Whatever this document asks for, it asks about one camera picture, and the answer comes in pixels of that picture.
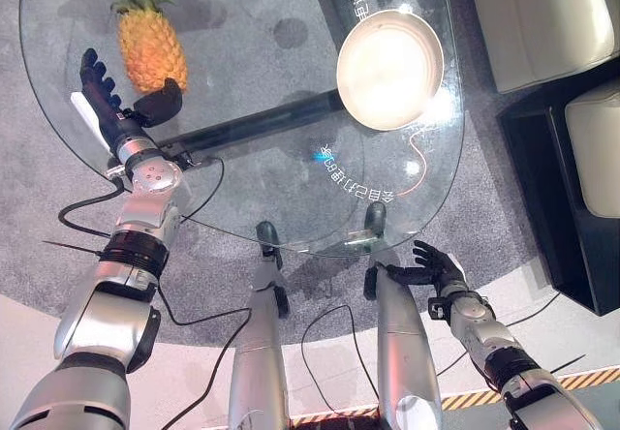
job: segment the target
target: pineapple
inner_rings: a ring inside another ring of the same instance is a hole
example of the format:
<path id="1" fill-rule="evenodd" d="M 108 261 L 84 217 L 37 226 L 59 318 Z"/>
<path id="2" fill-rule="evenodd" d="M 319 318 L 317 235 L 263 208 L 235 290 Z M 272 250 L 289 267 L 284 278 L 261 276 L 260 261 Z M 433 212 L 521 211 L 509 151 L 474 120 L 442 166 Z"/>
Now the pineapple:
<path id="1" fill-rule="evenodd" d="M 171 0 L 117 0 L 112 8 L 120 14 L 118 42 L 127 75 L 141 93 L 152 93 L 173 78 L 187 88 L 187 64 L 174 28 L 160 4 Z"/>

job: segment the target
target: yellow and black striped tape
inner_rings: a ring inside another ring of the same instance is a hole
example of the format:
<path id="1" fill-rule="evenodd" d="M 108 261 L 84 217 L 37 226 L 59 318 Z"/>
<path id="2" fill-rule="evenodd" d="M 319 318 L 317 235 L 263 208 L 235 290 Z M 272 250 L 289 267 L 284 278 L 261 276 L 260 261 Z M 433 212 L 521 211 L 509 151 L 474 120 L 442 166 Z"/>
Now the yellow and black striped tape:
<path id="1" fill-rule="evenodd" d="M 597 370 L 595 372 L 586 372 L 582 374 L 570 375 L 558 380 L 560 384 L 567 390 L 585 388 L 588 386 L 598 386 L 600 384 L 610 384 L 620 380 L 620 366 L 610 367 L 607 369 Z M 456 411 L 458 409 L 471 408 L 473 406 L 483 406 L 485 404 L 495 404 L 502 400 L 502 396 L 490 389 L 475 393 L 457 394 L 449 396 L 442 400 L 442 409 L 444 411 Z M 301 415 L 293 417 L 291 423 L 293 428 L 301 424 L 318 423 L 337 417 L 359 417 L 359 416 L 378 417 L 379 410 L 376 407 L 359 408 L 353 411 L 338 412 L 338 414 L 315 414 Z"/>
<path id="2" fill-rule="evenodd" d="M 291 418 L 292 428 L 296 428 L 301 424 L 306 423 L 319 423 L 323 420 L 329 420 L 331 418 L 338 417 L 371 417 L 377 418 L 379 417 L 379 409 L 376 407 L 369 408 L 359 408 L 352 411 L 338 411 L 337 414 L 328 413 L 328 414 L 314 414 L 314 415 L 302 415 L 298 417 Z"/>
<path id="3" fill-rule="evenodd" d="M 597 370 L 595 372 L 577 374 L 559 379 L 558 382 L 567 390 L 610 384 L 620 380 L 620 367 Z M 456 411 L 484 404 L 495 404 L 502 400 L 502 396 L 490 389 L 478 393 L 466 393 L 450 396 L 442 400 L 444 411 Z"/>

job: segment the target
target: black cabinet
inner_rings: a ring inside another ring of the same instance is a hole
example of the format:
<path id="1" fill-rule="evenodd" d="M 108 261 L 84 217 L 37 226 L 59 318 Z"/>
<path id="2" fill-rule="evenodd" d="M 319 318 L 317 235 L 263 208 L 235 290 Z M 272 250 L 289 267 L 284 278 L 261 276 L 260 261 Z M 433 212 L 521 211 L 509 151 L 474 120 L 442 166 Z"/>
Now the black cabinet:
<path id="1" fill-rule="evenodd" d="M 564 109 L 617 77 L 618 62 L 549 83 L 499 118 L 553 287 L 599 316 L 620 307 L 620 219 L 586 208 Z"/>

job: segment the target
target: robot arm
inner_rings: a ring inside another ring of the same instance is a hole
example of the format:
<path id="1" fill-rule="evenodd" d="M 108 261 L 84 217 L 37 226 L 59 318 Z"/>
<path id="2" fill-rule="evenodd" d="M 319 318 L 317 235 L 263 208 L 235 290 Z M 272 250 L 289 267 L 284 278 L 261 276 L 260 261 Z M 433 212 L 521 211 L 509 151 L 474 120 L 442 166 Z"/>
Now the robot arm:
<path id="1" fill-rule="evenodd" d="M 122 112 L 120 99 L 111 96 L 113 81 L 102 80 L 105 71 L 88 49 L 81 97 L 72 101 L 80 103 L 82 116 L 96 115 L 102 138 L 132 179 L 133 193 L 58 326 L 54 355 L 60 364 L 33 388 L 12 429 L 128 429 L 125 376 L 148 360 L 159 329 L 160 313 L 150 303 L 191 196 L 181 169 L 164 158 L 142 126 L 174 116 L 180 90 L 167 80 L 161 92 L 141 100 L 146 115 Z"/>
<path id="2" fill-rule="evenodd" d="M 476 369 L 499 392 L 511 413 L 512 430 L 603 430 L 553 376 L 543 370 L 495 319 L 490 304 L 467 286 L 462 269 L 446 254 L 416 241 L 421 267 L 387 267 L 389 276 L 408 285 L 435 286 L 428 313 L 444 320 L 465 347 Z"/>

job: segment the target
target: black cable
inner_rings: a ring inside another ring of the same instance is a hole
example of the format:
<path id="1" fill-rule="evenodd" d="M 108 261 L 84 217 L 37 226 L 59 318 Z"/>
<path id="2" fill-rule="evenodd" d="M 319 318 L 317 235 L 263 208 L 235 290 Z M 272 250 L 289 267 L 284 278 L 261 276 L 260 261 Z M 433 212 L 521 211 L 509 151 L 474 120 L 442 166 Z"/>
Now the black cable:
<path id="1" fill-rule="evenodd" d="M 103 238 L 110 238 L 109 233 L 105 233 L 104 231 L 93 230 L 88 227 L 83 227 L 81 225 L 77 225 L 77 224 L 74 224 L 73 222 L 70 222 L 69 220 L 67 220 L 66 215 L 69 212 L 72 212 L 76 209 L 80 209 L 81 207 L 85 207 L 87 205 L 92 205 L 92 204 L 97 204 L 99 202 L 104 202 L 106 200 L 111 200 L 111 199 L 116 198 L 117 196 L 122 195 L 123 192 L 125 191 L 123 180 L 119 177 L 114 177 L 112 178 L 111 182 L 114 184 L 114 186 L 116 186 L 116 189 L 112 191 L 111 193 L 108 193 L 107 195 L 99 196 L 97 198 L 92 198 L 90 200 L 81 200 L 80 202 L 76 202 L 76 203 L 68 205 L 67 207 L 62 209 L 60 212 L 58 212 L 58 220 L 60 221 L 60 223 L 63 225 L 66 225 L 67 227 L 73 230 L 81 231 L 83 233 L 88 233 L 88 234 L 94 234 L 95 236 L 101 236 Z"/>
<path id="2" fill-rule="evenodd" d="M 370 383 L 370 386 L 372 386 L 372 390 L 374 391 L 375 396 L 377 396 L 377 399 L 379 399 L 379 393 L 377 392 L 377 388 L 375 387 L 375 384 L 372 383 L 372 379 L 370 378 L 370 374 L 368 373 L 368 370 L 366 369 L 366 364 L 364 364 L 364 360 L 361 358 L 361 353 L 359 352 L 359 345 L 357 344 L 357 337 L 356 337 L 356 322 L 355 322 L 354 317 L 353 317 L 353 311 L 351 310 L 351 307 L 348 304 L 342 304 L 340 306 L 336 306 L 336 307 L 334 307 L 332 309 L 329 309 L 328 311 L 323 312 L 322 314 L 320 314 L 317 318 L 315 318 L 315 320 L 311 321 L 308 324 L 308 326 L 306 327 L 305 331 L 303 332 L 303 335 L 301 336 L 301 358 L 303 359 L 303 363 L 305 364 L 306 369 L 308 370 L 308 373 L 310 374 L 310 378 L 312 379 L 312 382 L 314 382 L 315 387 L 317 388 L 317 390 L 319 391 L 319 394 L 323 398 L 323 402 L 325 403 L 325 405 L 334 414 L 342 415 L 342 416 L 348 416 L 348 415 L 345 415 L 345 414 L 342 414 L 342 413 L 338 413 L 327 402 L 326 397 L 323 395 L 323 391 L 321 390 L 321 387 L 319 386 L 319 383 L 317 382 L 317 379 L 315 378 L 314 374 L 312 373 L 312 370 L 310 370 L 310 366 L 308 365 L 308 361 L 306 359 L 305 350 L 303 349 L 303 345 L 305 343 L 306 335 L 308 334 L 308 331 L 310 331 L 310 328 L 312 327 L 312 325 L 314 325 L 316 322 L 318 322 L 320 319 L 322 319 L 326 315 L 331 314 L 332 312 L 337 311 L 338 309 L 347 309 L 347 311 L 349 311 L 349 317 L 351 318 L 351 330 L 353 331 L 353 341 L 354 341 L 354 343 L 356 345 L 357 358 L 359 359 L 359 363 L 361 364 L 362 369 L 364 369 L 364 374 L 366 374 L 366 378 L 368 379 L 368 382 Z"/>
<path id="3" fill-rule="evenodd" d="M 95 251 L 94 249 L 82 248 L 81 246 L 74 246 L 73 244 L 58 243 L 56 241 L 47 241 L 45 239 L 43 240 L 43 242 L 47 244 L 53 244 L 54 246 L 60 246 L 61 248 L 76 249 L 84 253 L 94 254 L 95 256 L 101 256 L 101 251 Z"/>
<path id="4" fill-rule="evenodd" d="M 520 323 L 524 323 L 525 321 L 529 321 L 530 319 L 534 318 L 534 317 L 535 317 L 535 316 L 537 316 L 539 313 L 541 313 L 542 311 L 544 311 L 547 307 L 549 307 L 549 306 L 551 305 L 551 303 L 552 303 L 553 301 L 555 301 L 558 297 L 560 297 L 560 293 L 559 293 L 559 292 L 558 292 L 555 296 L 553 296 L 553 297 L 549 300 L 549 302 L 547 302 L 547 303 L 546 303 L 546 304 L 545 304 L 545 305 L 544 305 L 541 309 L 539 309 L 538 311 L 536 311 L 534 314 L 532 314 L 532 315 L 530 315 L 530 316 L 527 316 L 527 317 L 524 317 L 523 319 L 520 319 L 520 320 L 518 320 L 518 321 L 515 321 L 515 322 L 512 322 L 512 323 L 509 323 L 509 324 L 508 324 L 508 325 L 506 325 L 506 326 L 514 326 L 514 325 L 518 325 L 518 324 L 520 324 Z"/>
<path id="5" fill-rule="evenodd" d="M 218 355 L 217 360 L 215 361 L 215 365 L 213 366 L 213 372 L 211 372 L 211 378 L 209 379 L 209 383 L 206 386 L 206 390 L 204 391 L 204 393 L 201 395 L 201 397 L 199 397 L 196 401 L 190 404 L 187 408 L 185 408 L 183 411 L 181 411 L 175 417 L 173 417 L 166 425 L 162 427 L 162 430 L 168 430 L 169 428 L 171 428 L 176 422 L 178 422 L 186 414 L 191 412 L 198 404 L 204 401 L 204 399 L 208 396 L 209 392 L 211 391 L 211 388 L 213 387 L 213 382 L 215 382 L 215 376 L 217 375 L 217 369 L 220 367 L 220 363 L 222 362 L 222 359 L 224 358 L 224 354 L 226 353 L 228 348 L 231 346 L 236 336 L 241 332 L 243 327 L 247 325 L 250 319 L 252 318 L 252 310 L 249 308 L 246 308 L 246 310 L 248 311 L 248 317 L 245 319 L 245 321 L 243 321 L 243 323 L 238 327 L 238 329 L 234 331 L 231 338 L 229 338 L 229 341 L 226 342 L 226 344 L 224 345 L 224 348 L 222 348 L 222 350 L 220 351 L 220 355 Z"/>
<path id="6" fill-rule="evenodd" d="M 566 364 L 562 364 L 559 367 L 556 367 L 555 369 L 551 370 L 549 373 L 551 375 L 557 374 L 559 371 L 561 371 L 562 369 L 567 368 L 569 365 L 575 364 L 578 360 L 581 360 L 583 357 L 585 357 L 585 354 L 582 354 L 580 357 L 576 357 L 573 360 L 569 360 Z"/>
<path id="7" fill-rule="evenodd" d="M 458 363 L 458 361 L 461 360 L 466 355 L 467 355 L 467 352 L 465 352 L 462 355 L 460 355 L 459 357 L 457 357 L 456 360 L 452 364 L 450 364 L 448 367 L 446 367 L 444 370 L 442 370 L 439 374 L 437 374 L 437 377 L 439 377 L 440 375 L 445 374 L 446 372 L 448 372 L 449 369 L 454 367 Z"/>
<path id="8" fill-rule="evenodd" d="M 215 193 L 217 193 L 217 191 L 220 189 L 220 185 L 222 184 L 222 181 L 224 181 L 224 172 L 225 172 L 224 160 L 221 157 L 215 157 L 215 156 L 209 156 L 207 157 L 207 159 L 220 162 L 220 165 L 222 166 L 222 171 L 220 171 L 220 178 L 217 181 L 217 185 L 215 185 L 215 189 L 211 192 L 208 198 L 204 200 L 204 202 L 194 212 L 192 212 L 187 217 L 183 217 L 181 224 L 184 224 L 185 222 L 190 220 L 192 217 L 194 217 L 196 214 L 198 214 L 202 210 L 202 208 L 205 207 L 213 199 L 213 197 L 215 196 Z"/>
<path id="9" fill-rule="evenodd" d="M 547 307 L 549 307 L 551 305 L 551 303 L 553 301 L 555 301 L 558 297 L 560 296 L 560 293 L 558 292 L 555 296 L 553 296 L 541 309 L 539 309 L 538 311 L 536 311 L 534 314 L 531 314 L 527 317 L 524 317 L 523 319 L 519 319 L 518 321 L 514 321 L 512 323 L 509 323 L 506 325 L 506 327 L 509 326 L 514 326 L 514 325 L 518 325 L 520 323 L 523 323 L 525 321 L 529 321 L 530 319 L 533 319 L 535 316 L 537 316 L 538 314 L 540 314 L 542 311 L 544 311 Z M 452 367 L 454 367 L 459 360 L 461 360 L 463 357 L 465 357 L 467 355 L 467 352 L 463 353 L 462 355 L 460 355 L 452 364 L 450 364 L 448 367 L 446 367 L 444 370 L 442 370 L 441 372 L 439 372 L 437 374 L 437 377 L 439 377 L 442 374 L 445 374 L 446 372 L 448 372 L 449 369 L 451 369 Z"/>
<path id="10" fill-rule="evenodd" d="M 201 323 L 201 322 L 207 322 L 207 321 L 212 321 L 213 319 L 219 319 L 220 317 L 225 317 L 225 316 L 229 316 L 231 314 L 236 314 L 238 312 L 247 312 L 250 310 L 249 307 L 242 307 L 240 309 L 233 309 L 231 311 L 227 311 L 227 312 L 222 312 L 220 314 L 214 314 L 212 316 L 208 316 L 208 317 L 204 317 L 202 319 L 197 319 L 195 321 L 189 321 L 189 322 L 180 322 L 178 321 L 175 317 L 174 314 L 172 313 L 172 309 L 170 304 L 168 303 L 168 300 L 166 299 L 166 297 L 164 296 L 164 292 L 162 291 L 162 287 L 161 285 L 157 287 L 157 292 L 159 293 L 160 297 L 162 298 L 162 302 L 164 302 L 164 306 L 166 306 L 166 310 L 168 311 L 168 315 L 170 316 L 170 319 L 172 320 L 172 323 L 174 323 L 177 326 L 188 326 L 188 325 L 194 325 L 196 323 Z"/>

